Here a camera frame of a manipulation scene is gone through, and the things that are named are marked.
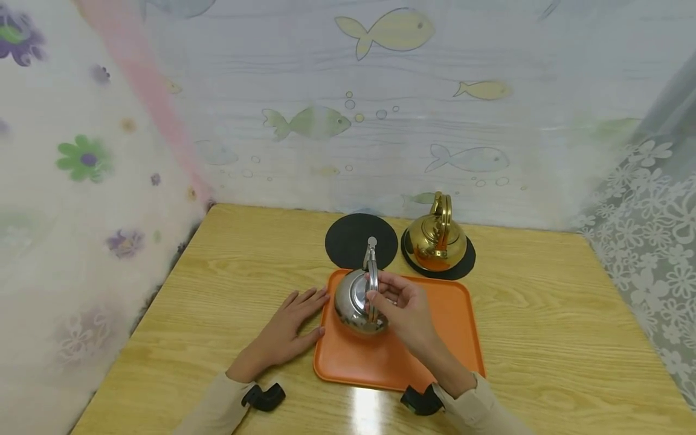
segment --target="pink stripe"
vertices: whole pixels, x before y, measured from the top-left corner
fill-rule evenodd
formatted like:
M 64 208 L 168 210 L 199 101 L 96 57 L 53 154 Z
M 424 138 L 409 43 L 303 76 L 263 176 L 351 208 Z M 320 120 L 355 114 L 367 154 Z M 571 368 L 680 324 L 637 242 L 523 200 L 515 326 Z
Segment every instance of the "pink stripe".
M 182 122 L 174 111 L 164 78 L 157 69 L 139 14 L 127 0 L 76 0 L 89 24 L 102 37 L 106 50 L 128 80 L 133 93 L 150 113 L 179 165 L 203 203 L 211 191 L 198 174 L 197 159 Z

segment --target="gold kettle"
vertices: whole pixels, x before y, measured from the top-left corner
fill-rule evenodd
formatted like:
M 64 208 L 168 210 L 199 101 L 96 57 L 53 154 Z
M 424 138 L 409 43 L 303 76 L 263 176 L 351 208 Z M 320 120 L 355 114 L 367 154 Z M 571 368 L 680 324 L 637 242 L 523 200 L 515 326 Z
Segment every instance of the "gold kettle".
M 430 214 L 421 216 L 404 233 L 407 260 L 427 271 L 447 271 L 464 258 L 468 242 L 459 224 L 452 220 L 452 197 L 438 191 Z

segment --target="silver kettle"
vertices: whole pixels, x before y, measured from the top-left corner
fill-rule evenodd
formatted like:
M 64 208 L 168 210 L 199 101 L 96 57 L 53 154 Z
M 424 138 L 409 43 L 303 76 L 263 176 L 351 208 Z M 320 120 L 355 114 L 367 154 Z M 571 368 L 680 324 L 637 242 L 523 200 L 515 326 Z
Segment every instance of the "silver kettle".
M 377 239 L 368 238 L 363 268 L 344 276 L 333 297 L 333 305 L 340 321 L 353 331 L 367 335 L 385 331 L 388 323 L 386 317 L 374 306 L 366 304 L 367 292 L 379 291 L 376 247 Z M 365 273 L 368 274 L 368 279 L 365 279 Z

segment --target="black wrist strap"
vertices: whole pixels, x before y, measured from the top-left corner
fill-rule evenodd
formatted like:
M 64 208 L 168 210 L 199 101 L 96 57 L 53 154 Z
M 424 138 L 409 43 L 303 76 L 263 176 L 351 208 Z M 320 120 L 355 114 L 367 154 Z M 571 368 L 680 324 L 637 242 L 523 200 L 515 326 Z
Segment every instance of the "black wrist strap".
M 409 385 L 406 387 L 404 395 L 401 396 L 401 403 L 417 416 L 432 416 L 443 407 L 440 397 L 435 394 L 432 383 L 428 385 L 423 394 Z
M 271 388 L 263 391 L 258 384 L 251 387 L 249 392 L 242 398 L 242 406 L 248 403 L 254 409 L 263 412 L 273 411 L 285 400 L 285 391 L 279 383 L 274 383 Z

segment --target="orange tray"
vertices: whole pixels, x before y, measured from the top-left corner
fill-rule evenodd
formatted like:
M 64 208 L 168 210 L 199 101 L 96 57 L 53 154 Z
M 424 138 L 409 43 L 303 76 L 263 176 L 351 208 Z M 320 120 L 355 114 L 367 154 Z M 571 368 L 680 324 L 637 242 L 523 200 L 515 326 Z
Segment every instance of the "orange tray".
M 331 300 L 322 311 L 326 333 L 317 343 L 314 371 L 325 381 L 404 391 L 412 386 L 423 392 L 435 381 L 396 335 L 387 328 L 380 335 L 363 336 L 338 319 L 333 295 L 350 270 L 339 269 L 329 277 Z M 428 296 L 433 324 L 448 349 L 469 370 L 486 376 L 469 292 L 456 281 L 409 276 Z

